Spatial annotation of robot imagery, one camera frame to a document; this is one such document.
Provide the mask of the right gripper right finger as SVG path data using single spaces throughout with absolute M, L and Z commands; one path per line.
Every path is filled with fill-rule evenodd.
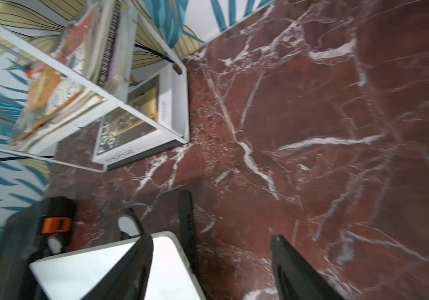
M 273 236 L 270 246 L 273 276 L 281 300 L 343 298 L 283 236 Z

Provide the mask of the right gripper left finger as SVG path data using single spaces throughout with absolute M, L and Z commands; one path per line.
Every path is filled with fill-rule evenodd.
M 153 251 L 153 238 L 142 235 L 83 300 L 143 300 Z

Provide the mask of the silver laptop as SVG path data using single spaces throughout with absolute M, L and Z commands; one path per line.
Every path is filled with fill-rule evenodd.
M 169 231 L 151 237 L 154 250 L 140 260 L 151 265 L 145 299 L 203 300 L 205 295 L 178 238 Z M 131 248 L 140 244 L 135 237 L 50 256 L 32 262 L 29 269 L 48 299 L 80 300 L 114 270 Z

